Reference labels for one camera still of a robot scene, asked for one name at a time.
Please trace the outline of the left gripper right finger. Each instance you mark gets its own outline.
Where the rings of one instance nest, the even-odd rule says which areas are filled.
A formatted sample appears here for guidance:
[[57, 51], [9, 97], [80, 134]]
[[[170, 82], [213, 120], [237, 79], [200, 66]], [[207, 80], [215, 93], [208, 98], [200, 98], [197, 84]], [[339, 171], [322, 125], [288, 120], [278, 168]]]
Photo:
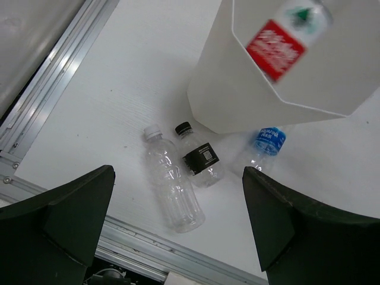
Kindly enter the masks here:
[[242, 176], [270, 284], [378, 284], [379, 220], [326, 205], [253, 167]]

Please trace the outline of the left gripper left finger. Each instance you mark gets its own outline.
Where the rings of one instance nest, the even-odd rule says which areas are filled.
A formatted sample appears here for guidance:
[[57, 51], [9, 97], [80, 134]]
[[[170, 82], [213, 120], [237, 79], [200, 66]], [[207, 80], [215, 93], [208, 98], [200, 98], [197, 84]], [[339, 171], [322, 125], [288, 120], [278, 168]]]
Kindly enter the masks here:
[[115, 183], [101, 166], [1, 208], [1, 284], [82, 284]]

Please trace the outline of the blue label plastic bottle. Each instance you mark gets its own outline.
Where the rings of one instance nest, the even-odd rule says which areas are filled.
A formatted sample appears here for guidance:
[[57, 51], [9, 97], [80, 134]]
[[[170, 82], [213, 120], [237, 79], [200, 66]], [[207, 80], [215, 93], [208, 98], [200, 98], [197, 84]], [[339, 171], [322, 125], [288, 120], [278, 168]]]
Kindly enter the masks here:
[[292, 126], [263, 128], [252, 136], [231, 164], [230, 170], [242, 177], [245, 167], [269, 174]]

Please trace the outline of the red label plastic bottle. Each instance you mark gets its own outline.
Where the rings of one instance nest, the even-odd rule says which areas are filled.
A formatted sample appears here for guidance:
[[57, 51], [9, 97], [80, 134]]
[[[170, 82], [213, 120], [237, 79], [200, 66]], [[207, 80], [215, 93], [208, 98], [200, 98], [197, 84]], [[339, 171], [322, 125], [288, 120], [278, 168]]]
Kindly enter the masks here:
[[285, 1], [247, 44], [252, 60], [276, 83], [332, 24], [322, 1]]

